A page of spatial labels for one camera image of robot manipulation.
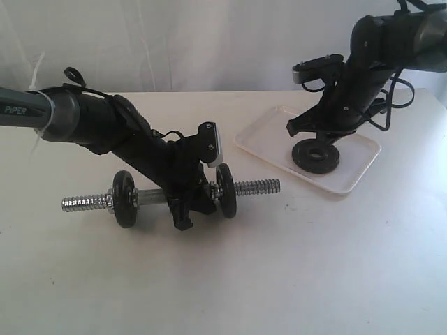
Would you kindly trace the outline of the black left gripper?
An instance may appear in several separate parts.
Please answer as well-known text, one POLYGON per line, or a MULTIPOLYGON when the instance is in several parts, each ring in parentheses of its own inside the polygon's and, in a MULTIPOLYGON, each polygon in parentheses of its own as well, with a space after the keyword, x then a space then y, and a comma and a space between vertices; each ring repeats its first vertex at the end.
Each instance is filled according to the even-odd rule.
POLYGON ((213 214, 209 181, 203 165, 213 165, 213 133, 198 132, 166 141, 159 133, 134 133, 111 152, 159 186, 167 199, 174 227, 193 227, 189 212, 213 214))

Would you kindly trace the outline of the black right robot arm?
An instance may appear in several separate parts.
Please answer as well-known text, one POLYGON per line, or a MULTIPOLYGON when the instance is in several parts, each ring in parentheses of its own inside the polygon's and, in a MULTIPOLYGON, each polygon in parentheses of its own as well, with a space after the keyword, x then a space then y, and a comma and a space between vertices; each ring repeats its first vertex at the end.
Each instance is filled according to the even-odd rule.
POLYGON ((415 13, 408 5, 401 1, 392 15, 360 18, 351 32, 348 57, 329 54, 293 67, 296 84, 321 80, 324 85, 318 103, 287 122, 291 137, 308 132, 335 142, 372 123, 377 114, 386 121, 375 127, 387 131, 402 72, 446 72, 446 4, 412 1, 415 13))

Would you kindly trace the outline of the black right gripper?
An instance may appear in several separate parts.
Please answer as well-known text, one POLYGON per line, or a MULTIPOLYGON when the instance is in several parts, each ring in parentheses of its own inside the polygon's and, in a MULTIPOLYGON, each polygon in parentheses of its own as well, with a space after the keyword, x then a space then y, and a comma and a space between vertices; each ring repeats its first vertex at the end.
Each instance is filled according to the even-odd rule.
POLYGON ((376 114, 374 100, 394 73, 392 66, 351 54, 344 59, 340 76, 334 82, 323 82, 318 103, 288 120, 288 134, 316 133, 316 146, 330 147, 376 114))

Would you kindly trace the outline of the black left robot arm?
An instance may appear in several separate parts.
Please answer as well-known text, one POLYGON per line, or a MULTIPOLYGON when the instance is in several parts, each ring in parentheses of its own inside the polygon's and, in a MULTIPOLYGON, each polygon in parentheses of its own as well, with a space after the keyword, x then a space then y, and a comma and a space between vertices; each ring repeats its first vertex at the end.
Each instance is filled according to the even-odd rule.
POLYGON ((113 153, 161 188, 179 230, 192 227, 190 211, 217 210, 203 171, 222 162, 212 121, 191 136, 175 130, 178 139, 167 141, 125 97, 65 84, 42 91, 1 89, 1 125, 32 128, 45 141, 78 144, 96 155, 113 153))

